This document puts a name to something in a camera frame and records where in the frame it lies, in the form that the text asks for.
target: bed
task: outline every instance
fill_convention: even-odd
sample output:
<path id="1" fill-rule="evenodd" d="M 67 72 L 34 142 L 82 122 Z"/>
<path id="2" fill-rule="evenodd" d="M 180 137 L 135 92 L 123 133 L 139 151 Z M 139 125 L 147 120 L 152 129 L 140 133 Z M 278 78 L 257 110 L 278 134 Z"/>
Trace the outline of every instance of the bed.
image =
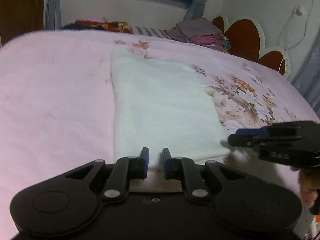
<path id="1" fill-rule="evenodd" d="M 284 76 L 254 62 L 261 57 L 249 61 L 169 39 L 92 30 L 20 36 L 0 50 L 0 239 L 17 233 L 9 204 L 18 191 L 94 159 L 115 161 L 110 76 L 115 48 L 188 65 L 214 91 L 226 134 L 273 122 L 319 122 Z M 297 174 L 288 167 L 239 151 L 220 161 L 299 194 Z M 149 174 L 131 190 L 179 190 L 177 182 L 160 180 L 157 170 Z M 304 209 L 296 233 L 303 236 L 311 221 Z"/>

